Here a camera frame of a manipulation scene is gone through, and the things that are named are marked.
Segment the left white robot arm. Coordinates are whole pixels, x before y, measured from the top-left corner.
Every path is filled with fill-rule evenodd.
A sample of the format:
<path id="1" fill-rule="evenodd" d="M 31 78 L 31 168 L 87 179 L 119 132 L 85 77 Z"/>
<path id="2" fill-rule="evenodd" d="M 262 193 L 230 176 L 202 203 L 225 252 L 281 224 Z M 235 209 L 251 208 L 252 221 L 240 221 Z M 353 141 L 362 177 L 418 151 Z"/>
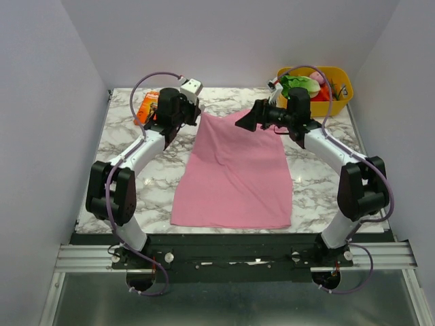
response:
<path id="1" fill-rule="evenodd" d="M 147 234 L 134 217 L 136 177 L 171 144 L 183 126 L 196 125 L 201 114 L 198 96 L 202 88 L 198 81 L 179 89 L 163 88 L 157 108 L 146 115 L 144 124 L 139 124 L 145 133 L 115 158 L 96 161 L 91 167 L 86 210 L 108 223 L 113 234 L 129 248 L 127 260 L 136 268 L 146 267 L 151 258 L 150 250 L 144 247 Z"/>

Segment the yellow plastic bin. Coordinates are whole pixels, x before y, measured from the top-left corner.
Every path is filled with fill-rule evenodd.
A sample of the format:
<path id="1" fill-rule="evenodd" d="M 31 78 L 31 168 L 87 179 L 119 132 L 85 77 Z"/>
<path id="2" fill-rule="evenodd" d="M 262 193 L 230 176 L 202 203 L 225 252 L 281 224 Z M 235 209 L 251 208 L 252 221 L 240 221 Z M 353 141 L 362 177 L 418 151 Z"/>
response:
<path id="1" fill-rule="evenodd" d="M 353 88 L 347 73 L 338 67 L 317 67 L 328 79 L 329 84 L 334 84 L 336 89 L 336 100 L 332 101 L 332 109 L 329 116 L 337 115 L 352 99 Z M 300 67 L 290 72 L 293 76 L 309 76 L 315 69 L 309 67 Z M 323 117 L 327 115 L 329 109 L 329 101 L 317 101 L 313 97 L 311 99 L 311 117 Z M 287 107 L 287 98 L 280 95 L 277 99 L 277 106 L 280 108 Z"/>

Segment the black base frame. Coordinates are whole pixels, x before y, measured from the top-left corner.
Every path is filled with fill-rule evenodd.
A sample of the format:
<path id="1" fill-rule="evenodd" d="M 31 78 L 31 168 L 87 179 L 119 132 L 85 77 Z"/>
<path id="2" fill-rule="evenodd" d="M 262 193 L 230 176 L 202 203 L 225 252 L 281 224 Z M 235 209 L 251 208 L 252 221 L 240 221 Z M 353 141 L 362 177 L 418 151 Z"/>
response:
<path id="1" fill-rule="evenodd" d="M 337 287 L 346 268 L 363 268 L 386 251 L 392 232 L 362 233 L 354 248 L 324 249 L 315 234 L 152 234 L 141 256 L 109 234 L 74 234 L 85 257 L 109 261 L 104 271 L 125 272 L 129 284 L 315 282 Z"/>

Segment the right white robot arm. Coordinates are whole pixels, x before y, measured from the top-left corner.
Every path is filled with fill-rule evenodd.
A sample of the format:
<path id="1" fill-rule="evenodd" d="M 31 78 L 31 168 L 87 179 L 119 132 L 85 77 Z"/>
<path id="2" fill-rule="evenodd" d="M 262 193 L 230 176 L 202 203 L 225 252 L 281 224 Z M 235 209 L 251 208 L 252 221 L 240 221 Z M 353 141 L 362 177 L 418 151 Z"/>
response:
<path id="1" fill-rule="evenodd" d="M 327 133 L 311 117 L 311 98 L 306 89 L 292 88 L 288 94 L 285 109 L 266 99 L 256 100 L 235 125 L 250 132 L 271 126 L 285 128 L 293 142 L 322 159 L 339 175 L 338 212 L 317 236 L 312 250 L 314 261 L 328 266 L 345 252 L 367 216 L 393 204 L 392 194 L 382 159 L 363 157 Z"/>

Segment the orange toy carrot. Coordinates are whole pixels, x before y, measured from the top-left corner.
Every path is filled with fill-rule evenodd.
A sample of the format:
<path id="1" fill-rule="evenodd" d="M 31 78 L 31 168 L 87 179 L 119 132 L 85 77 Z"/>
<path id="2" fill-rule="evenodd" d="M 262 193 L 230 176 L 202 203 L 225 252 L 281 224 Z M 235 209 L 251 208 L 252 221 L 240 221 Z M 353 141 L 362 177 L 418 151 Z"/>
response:
<path id="1" fill-rule="evenodd" d="M 320 91 L 319 91 L 318 95 L 315 97 L 315 99 L 317 101 L 323 101 L 323 102 L 330 101 L 330 100 L 335 101 L 336 100 L 336 89 L 334 87 L 334 84 L 331 84 L 330 87 L 331 87 L 331 94 L 329 94 L 328 86 L 326 84 L 322 84 L 320 86 Z"/>

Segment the orange razor box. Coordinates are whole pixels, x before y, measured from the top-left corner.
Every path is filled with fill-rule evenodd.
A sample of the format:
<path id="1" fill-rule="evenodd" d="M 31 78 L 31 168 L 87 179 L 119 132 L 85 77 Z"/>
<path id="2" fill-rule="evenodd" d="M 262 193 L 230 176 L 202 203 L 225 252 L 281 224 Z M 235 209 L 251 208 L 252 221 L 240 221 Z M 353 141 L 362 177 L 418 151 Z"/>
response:
<path id="1" fill-rule="evenodd" d="M 149 121 L 156 119 L 156 110 L 158 108 L 159 92 L 147 92 L 145 98 L 140 105 L 138 112 L 136 113 L 137 119 L 134 119 L 134 124 L 142 125 L 147 124 Z"/>

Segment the pink t-shirt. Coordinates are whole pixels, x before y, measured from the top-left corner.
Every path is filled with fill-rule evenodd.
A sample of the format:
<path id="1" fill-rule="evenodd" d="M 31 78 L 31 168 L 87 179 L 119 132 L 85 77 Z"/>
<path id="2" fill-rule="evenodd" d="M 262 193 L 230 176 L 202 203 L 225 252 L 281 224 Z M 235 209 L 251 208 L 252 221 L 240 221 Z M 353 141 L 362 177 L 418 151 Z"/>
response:
<path id="1" fill-rule="evenodd" d="M 293 181 L 281 137 L 246 131 L 205 113 L 175 190 L 171 224 L 184 227 L 281 229 L 291 225 Z"/>

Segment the aluminium rail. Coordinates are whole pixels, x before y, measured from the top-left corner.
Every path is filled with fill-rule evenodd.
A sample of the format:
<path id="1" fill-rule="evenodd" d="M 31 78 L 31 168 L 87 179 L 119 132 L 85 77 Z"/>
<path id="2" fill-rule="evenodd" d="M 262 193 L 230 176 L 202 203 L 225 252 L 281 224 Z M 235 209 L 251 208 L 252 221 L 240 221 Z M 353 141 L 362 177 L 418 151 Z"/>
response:
<path id="1" fill-rule="evenodd" d="M 107 252 L 107 245 L 63 245 L 58 251 L 54 271 L 61 273 L 73 272 L 131 272 L 150 273 L 151 265 L 146 262 L 141 267 L 131 267 Z M 338 260 L 339 270 L 369 270 L 373 261 L 375 270 L 406 270 L 415 269 L 415 261 L 411 246 L 407 242 L 378 242 L 354 244 L 350 248 L 351 265 L 343 258 Z M 211 262 L 200 261 L 194 264 L 194 269 L 203 267 L 240 267 L 255 266 L 272 268 L 277 263 L 273 260 L 255 258 L 251 261 Z"/>

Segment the pink toy ball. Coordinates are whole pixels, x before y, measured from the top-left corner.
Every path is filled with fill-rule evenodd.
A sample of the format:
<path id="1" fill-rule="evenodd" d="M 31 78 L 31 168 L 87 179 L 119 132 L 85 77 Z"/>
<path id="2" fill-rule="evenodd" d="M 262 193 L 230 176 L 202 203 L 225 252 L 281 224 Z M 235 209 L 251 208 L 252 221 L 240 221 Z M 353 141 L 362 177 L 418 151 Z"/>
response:
<path id="1" fill-rule="evenodd" d="M 309 75 L 309 78 L 315 80 L 319 85 L 324 85 L 326 78 L 318 71 L 314 71 Z"/>

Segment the green toy lettuce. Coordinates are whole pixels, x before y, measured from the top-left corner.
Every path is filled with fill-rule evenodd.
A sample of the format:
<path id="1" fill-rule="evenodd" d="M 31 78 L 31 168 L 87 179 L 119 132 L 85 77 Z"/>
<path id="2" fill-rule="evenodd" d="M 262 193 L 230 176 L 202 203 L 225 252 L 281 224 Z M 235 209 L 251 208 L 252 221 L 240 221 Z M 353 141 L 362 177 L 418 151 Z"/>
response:
<path id="1" fill-rule="evenodd" d="M 291 88 L 304 88 L 311 98 L 317 96 L 321 90 L 318 81 L 307 76 L 284 75 L 280 80 L 283 87 L 281 95 L 289 98 L 288 92 Z"/>

